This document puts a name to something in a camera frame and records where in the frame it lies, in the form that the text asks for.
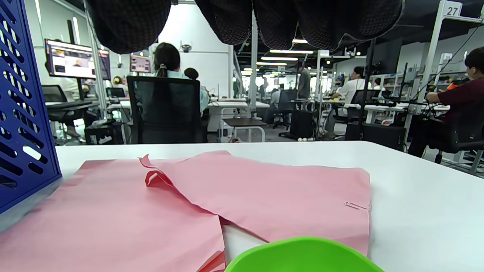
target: pink cloth piece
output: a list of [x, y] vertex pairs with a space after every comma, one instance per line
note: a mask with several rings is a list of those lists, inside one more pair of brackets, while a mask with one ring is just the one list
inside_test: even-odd
[[86, 162], [74, 178], [0, 234], [0, 271], [224, 269], [219, 217], [169, 186], [143, 186], [147, 172], [138, 160]]
[[174, 186], [191, 203], [268, 242], [317, 236], [368, 252], [371, 189], [362, 169], [282, 166], [227, 151], [140, 161], [159, 171], [152, 181]]

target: black mesh fabric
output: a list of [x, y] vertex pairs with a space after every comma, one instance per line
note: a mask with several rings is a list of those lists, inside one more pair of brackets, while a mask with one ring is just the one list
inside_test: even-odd
[[[99, 41], [125, 54], [148, 48], [165, 26], [170, 0], [87, 0]], [[225, 44], [245, 41], [252, 10], [259, 34], [270, 48], [290, 49], [297, 25], [309, 44], [336, 49], [345, 36], [369, 40], [397, 22], [404, 0], [195, 0]]]

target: blue basket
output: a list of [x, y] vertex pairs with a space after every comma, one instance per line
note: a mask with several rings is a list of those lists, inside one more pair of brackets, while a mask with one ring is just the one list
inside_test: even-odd
[[61, 170], [23, 1], [0, 0], [0, 21], [2, 213], [60, 178]]

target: security camera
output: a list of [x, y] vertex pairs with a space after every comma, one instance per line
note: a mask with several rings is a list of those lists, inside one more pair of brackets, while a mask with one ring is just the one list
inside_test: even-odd
[[191, 45], [182, 45], [181, 49], [183, 50], [184, 53], [188, 53], [188, 52], [190, 52], [190, 50], [192, 50], [192, 46]]

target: safety pin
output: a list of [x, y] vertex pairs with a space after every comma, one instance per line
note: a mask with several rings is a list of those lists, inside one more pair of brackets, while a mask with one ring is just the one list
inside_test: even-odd
[[357, 210], [359, 210], [360, 208], [363, 209], [363, 210], [368, 210], [368, 208], [362, 207], [360, 205], [356, 205], [356, 204], [348, 202], [348, 201], [345, 202], [345, 206], [348, 206], [350, 208], [357, 209]]

